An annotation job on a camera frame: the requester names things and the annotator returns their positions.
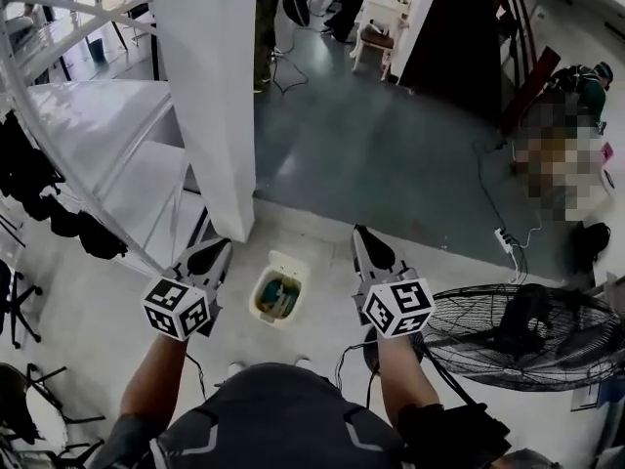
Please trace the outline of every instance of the power strip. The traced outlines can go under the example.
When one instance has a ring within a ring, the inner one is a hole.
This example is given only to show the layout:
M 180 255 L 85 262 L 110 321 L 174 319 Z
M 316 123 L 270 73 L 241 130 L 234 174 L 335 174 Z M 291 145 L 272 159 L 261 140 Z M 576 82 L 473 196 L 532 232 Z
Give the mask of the power strip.
M 504 238 L 503 231 L 501 230 L 501 228 L 497 228 L 495 230 L 495 237 L 499 241 L 499 244 L 501 245 L 501 248 L 504 249 L 504 252 L 506 252 L 508 255 L 513 255 L 513 253 L 512 253 L 512 245 L 510 243 L 508 243 L 508 241 L 506 241 L 506 239 Z

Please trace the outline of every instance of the fan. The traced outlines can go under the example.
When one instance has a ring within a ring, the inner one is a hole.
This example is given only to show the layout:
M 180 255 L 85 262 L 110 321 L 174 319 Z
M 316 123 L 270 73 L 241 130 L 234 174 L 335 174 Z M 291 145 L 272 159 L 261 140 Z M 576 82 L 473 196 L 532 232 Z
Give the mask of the fan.
M 450 372 L 516 391 L 565 391 L 601 382 L 625 357 L 623 321 L 579 291 L 495 284 L 435 295 L 423 330 Z

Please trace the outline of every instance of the small trash bin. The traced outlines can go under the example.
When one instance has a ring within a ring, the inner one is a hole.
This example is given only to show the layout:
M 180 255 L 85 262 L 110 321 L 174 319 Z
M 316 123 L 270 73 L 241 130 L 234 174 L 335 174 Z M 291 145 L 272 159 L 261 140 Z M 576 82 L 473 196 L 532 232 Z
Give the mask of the small trash bin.
M 276 327 L 288 325 L 302 307 L 309 268 L 302 261 L 272 250 L 250 296 L 250 313 Z
M 91 54 L 91 59 L 94 60 L 94 63 L 106 63 L 102 38 L 89 42 L 89 54 Z

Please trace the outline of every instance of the fan grille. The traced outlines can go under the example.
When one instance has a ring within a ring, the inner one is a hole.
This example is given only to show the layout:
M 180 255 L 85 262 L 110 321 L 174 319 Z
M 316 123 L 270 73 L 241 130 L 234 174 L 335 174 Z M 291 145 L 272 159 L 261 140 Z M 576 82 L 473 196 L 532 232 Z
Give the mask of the fan grille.
M 497 284 L 437 294 L 437 310 L 423 332 L 432 354 L 452 373 L 517 391 L 576 389 L 614 373 L 623 323 L 604 302 L 579 292 L 541 287 L 549 312 L 528 325 L 540 349 L 517 356 L 502 350 L 493 336 L 518 290 Z

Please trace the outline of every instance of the gray shirt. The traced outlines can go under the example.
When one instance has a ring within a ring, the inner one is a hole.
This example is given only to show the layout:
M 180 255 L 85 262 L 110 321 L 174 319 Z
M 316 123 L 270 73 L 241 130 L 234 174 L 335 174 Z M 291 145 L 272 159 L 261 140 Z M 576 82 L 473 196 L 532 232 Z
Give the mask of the gray shirt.
M 122 416 L 92 469 L 412 467 L 405 442 L 380 417 L 295 366 L 252 366 L 156 437 Z

